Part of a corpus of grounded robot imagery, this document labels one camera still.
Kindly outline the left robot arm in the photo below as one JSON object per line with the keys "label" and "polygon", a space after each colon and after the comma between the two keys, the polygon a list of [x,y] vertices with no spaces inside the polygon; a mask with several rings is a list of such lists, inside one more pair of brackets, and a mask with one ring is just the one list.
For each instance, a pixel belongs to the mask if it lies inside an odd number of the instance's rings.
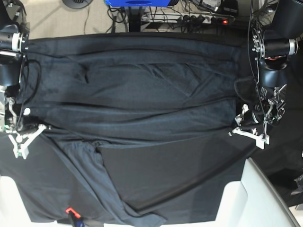
{"label": "left robot arm", "polygon": [[303,33],[303,2],[276,1],[275,14],[263,25],[258,14],[250,14],[248,54],[252,75],[234,82],[238,97],[244,102],[235,116],[235,128],[229,132],[251,138],[256,147],[270,144],[267,127],[277,126],[285,114],[285,94],[290,58],[299,50],[298,37]]}

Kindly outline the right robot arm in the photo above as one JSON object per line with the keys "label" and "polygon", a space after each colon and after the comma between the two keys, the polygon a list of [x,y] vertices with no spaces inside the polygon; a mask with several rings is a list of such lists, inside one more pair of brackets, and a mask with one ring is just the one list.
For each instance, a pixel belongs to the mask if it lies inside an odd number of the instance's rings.
{"label": "right robot arm", "polygon": [[17,103],[20,82],[28,82],[24,75],[28,67],[27,58],[29,24],[26,10],[19,0],[0,2],[0,131],[5,133],[13,145],[15,158],[26,159],[29,145],[50,125],[34,122],[30,119],[31,110],[24,105],[34,96]]}

